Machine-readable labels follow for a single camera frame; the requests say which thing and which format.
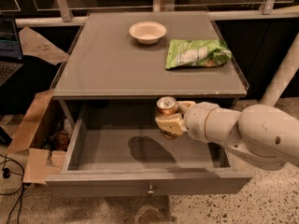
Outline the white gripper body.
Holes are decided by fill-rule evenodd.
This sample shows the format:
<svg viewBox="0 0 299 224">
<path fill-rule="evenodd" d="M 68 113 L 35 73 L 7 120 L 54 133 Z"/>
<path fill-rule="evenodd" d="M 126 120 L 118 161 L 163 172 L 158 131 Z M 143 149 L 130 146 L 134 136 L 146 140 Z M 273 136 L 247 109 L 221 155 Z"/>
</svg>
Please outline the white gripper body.
<svg viewBox="0 0 299 224">
<path fill-rule="evenodd" d="M 184 114 L 184 123 L 187 128 L 187 134 L 192 139 L 205 144 L 208 143 L 205 132 L 206 120 L 208 115 L 216 108 L 219 108 L 216 104 L 203 102 L 193 105 Z"/>
</svg>

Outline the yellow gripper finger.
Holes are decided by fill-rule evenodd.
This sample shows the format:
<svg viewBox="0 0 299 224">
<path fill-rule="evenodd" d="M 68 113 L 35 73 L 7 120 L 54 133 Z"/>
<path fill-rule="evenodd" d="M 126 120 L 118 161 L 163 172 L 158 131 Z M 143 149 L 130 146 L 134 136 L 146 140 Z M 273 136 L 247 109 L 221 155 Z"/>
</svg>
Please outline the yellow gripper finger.
<svg viewBox="0 0 299 224">
<path fill-rule="evenodd" d="M 195 105 L 194 101 L 178 101 L 181 114 L 185 114 L 193 105 Z"/>
<path fill-rule="evenodd" d="M 179 137 L 187 132 L 183 117 L 180 113 L 172 115 L 158 115 L 155 121 L 161 133 L 167 137 Z"/>
</svg>

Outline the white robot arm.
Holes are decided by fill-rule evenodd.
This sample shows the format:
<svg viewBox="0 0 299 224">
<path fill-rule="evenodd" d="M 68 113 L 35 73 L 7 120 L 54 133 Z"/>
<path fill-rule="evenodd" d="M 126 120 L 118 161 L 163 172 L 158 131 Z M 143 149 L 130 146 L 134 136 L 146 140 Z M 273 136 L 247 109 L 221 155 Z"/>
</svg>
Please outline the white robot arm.
<svg viewBox="0 0 299 224">
<path fill-rule="evenodd" d="M 183 134 L 202 143 L 216 143 L 260 169 L 276 171 L 286 163 L 299 166 L 299 119 L 270 105 L 243 111 L 171 96 L 156 103 L 155 121 L 163 136 Z"/>
</svg>

